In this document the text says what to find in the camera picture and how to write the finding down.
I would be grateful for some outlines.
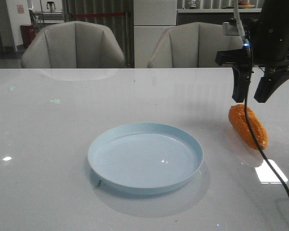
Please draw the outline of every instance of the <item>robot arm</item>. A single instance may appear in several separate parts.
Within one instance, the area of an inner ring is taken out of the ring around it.
[[[265,0],[259,19],[245,27],[245,34],[250,41],[253,64],[265,67],[255,94],[255,99],[264,103],[289,79],[289,0]],[[219,51],[215,61],[219,65],[233,65],[233,99],[237,103],[243,102],[251,64],[248,49]]]

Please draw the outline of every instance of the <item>light blue plate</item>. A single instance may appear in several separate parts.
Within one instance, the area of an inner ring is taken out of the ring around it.
[[[90,166],[104,183],[133,194],[158,194],[182,187],[202,159],[195,138],[155,123],[108,130],[93,141],[88,153]]]

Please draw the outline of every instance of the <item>chair backrest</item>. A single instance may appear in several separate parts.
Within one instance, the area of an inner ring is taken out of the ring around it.
[[[108,27],[72,21],[43,28],[21,64],[23,68],[123,68],[125,60]]]
[[[242,48],[238,36],[223,35],[223,26],[189,23],[172,27],[161,36],[149,62],[149,68],[219,67],[217,51]]]

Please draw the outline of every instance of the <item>white table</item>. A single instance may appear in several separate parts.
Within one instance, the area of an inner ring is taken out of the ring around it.
[[[252,95],[261,74],[255,69],[249,106],[289,186],[289,81],[259,104]],[[0,231],[289,230],[284,189],[260,182],[260,154],[228,122],[232,87],[228,68],[0,69]],[[156,196],[95,188],[91,142],[134,122],[194,136],[204,152],[200,172]]]

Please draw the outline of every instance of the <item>kettle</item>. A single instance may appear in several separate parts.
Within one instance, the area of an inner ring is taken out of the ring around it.
[[[46,7],[47,7],[47,9],[50,9],[50,12],[54,12],[56,9],[56,5],[53,1],[48,1],[46,3]]]

